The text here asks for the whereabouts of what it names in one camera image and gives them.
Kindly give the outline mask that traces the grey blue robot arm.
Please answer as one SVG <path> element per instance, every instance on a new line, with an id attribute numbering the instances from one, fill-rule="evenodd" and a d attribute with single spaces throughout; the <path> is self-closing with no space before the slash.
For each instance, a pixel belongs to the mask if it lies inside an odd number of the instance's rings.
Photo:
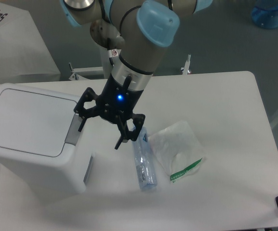
<path id="1" fill-rule="evenodd" d="M 211 5 L 209 0 L 63 0 L 60 2 L 72 23 L 104 20 L 124 39 L 101 94 L 87 88 L 74 112 L 86 121 L 91 117 L 116 124 L 117 144 L 136 141 L 145 115 L 133 109 L 172 44 L 180 18 Z"/>

